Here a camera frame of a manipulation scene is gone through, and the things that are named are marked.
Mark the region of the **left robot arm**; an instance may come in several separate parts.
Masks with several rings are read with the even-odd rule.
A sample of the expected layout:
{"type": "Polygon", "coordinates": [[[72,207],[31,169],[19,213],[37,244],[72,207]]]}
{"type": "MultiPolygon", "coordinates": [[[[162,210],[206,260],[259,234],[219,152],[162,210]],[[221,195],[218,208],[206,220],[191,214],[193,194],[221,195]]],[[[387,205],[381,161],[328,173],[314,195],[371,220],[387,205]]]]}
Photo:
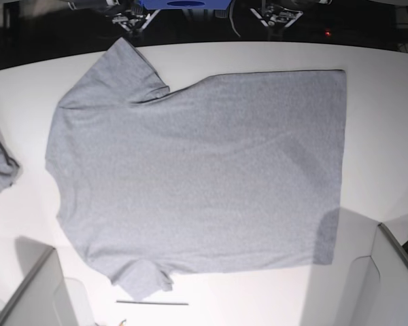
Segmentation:
{"type": "Polygon", "coordinates": [[[268,29],[287,29],[307,10],[317,5],[330,5],[332,2],[332,0],[261,1],[260,5],[251,7],[250,11],[268,29]]]}

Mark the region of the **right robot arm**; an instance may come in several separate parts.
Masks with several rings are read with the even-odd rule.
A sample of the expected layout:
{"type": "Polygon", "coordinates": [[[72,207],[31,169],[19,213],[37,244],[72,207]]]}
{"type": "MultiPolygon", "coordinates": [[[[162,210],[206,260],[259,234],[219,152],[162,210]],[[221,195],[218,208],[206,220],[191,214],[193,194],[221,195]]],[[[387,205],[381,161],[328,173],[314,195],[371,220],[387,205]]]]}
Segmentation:
{"type": "Polygon", "coordinates": [[[130,36],[142,34],[160,10],[146,9],[141,1],[75,0],[65,1],[71,10],[92,10],[121,26],[130,36]]]}

